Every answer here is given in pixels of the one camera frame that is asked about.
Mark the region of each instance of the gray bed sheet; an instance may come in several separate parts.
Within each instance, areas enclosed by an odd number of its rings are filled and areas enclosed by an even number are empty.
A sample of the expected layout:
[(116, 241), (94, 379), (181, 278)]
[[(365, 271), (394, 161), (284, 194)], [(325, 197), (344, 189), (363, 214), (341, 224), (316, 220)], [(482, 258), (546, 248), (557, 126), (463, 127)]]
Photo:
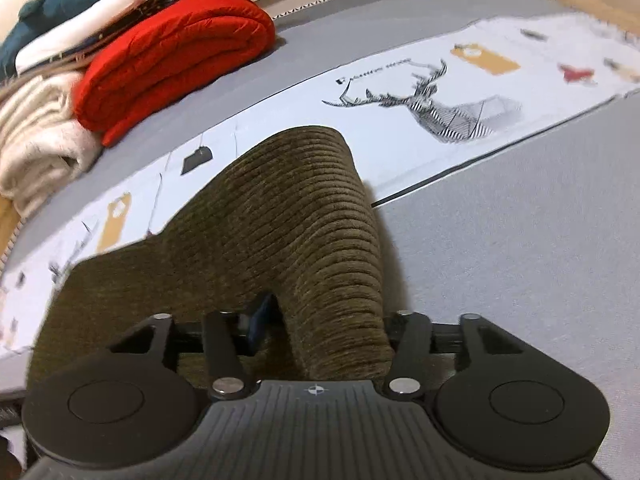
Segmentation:
[(92, 170), (59, 192), (25, 227), (7, 269), (100, 193), (208, 128), (322, 72), (475, 20), (560, 12), (548, 0), (334, 0), (276, 21), (268, 56), (193, 92), (134, 127)]
[[(301, 80), (481, 18), (564, 10), (548, 0), (334, 0), (280, 19), (273, 53), (135, 127), (30, 221), (8, 267), (100, 192)], [(386, 308), (436, 322), (480, 312), (593, 380), (612, 407), (597, 462), (616, 479), (640, 478), (639, 105), (606, 105), (376, 208)], [(0, 362), (0, 389), (22, 384), (24, 362), (17, 368)]]

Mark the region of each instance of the cream fleece blanket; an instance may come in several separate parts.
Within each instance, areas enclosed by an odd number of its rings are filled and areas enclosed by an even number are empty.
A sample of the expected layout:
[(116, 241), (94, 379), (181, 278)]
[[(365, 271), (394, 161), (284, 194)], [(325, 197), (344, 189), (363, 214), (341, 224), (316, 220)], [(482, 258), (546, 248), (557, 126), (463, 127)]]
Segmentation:
[(0, 194), (27, 218), (86, 171), (100, 141), (73, 117), (71, 89), (80, 72), (37, 76), (0, 107)]

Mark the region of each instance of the orange tag print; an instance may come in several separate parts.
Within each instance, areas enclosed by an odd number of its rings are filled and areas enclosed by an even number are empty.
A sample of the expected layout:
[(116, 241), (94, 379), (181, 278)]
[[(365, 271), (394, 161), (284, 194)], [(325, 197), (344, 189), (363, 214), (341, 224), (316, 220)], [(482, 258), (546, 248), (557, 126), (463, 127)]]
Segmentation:
[(104, 224), (100, 241), (98, 242), (97, 251), (99, 253), (118, 243), (130, 207), (131, 193), (125, 193), (119, 199), (109, 204), (109, 215)]
[(11, 320), (11, 326), (9, 327), (8, 333), (5, 333), (2, 326), (0, 326), (0, 343), (2, 343), (5, 348), (11, 349), (14, 345), (16, 332), (18, 332), (18, 320), (14, 317)]
[(496, 54), (477, 43), (457, 44), (451, 53), (492, 75), (502, 75), (520, 68), (520, 65), (515, 61)]

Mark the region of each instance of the red quilted fabric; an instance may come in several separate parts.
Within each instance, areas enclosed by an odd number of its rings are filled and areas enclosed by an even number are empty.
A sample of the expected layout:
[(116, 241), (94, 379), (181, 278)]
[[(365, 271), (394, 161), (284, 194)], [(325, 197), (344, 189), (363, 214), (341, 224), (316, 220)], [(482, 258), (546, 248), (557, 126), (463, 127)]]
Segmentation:
[(181, 0), (125, 32), (74, 90), (78, 121), (113, 146), (141, 120), (273, 46), (250, 0)]

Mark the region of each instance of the olive green corduroy cloth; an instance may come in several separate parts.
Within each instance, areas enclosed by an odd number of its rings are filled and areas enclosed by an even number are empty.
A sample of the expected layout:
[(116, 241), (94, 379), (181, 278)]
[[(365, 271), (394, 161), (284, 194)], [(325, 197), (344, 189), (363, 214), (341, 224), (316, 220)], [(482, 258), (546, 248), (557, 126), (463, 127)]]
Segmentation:
[[(341, 134), (292, 128), (238, 158), (164, 231), (80, 263), (53, 301), (30, 383), (147, 316), (237, 310), (262, 290), (289, 335), (252, 358), (258, 377), (380, 378), (392, 358), (372, 209)], [(180, 372), (200, 382), (193, 367)]]

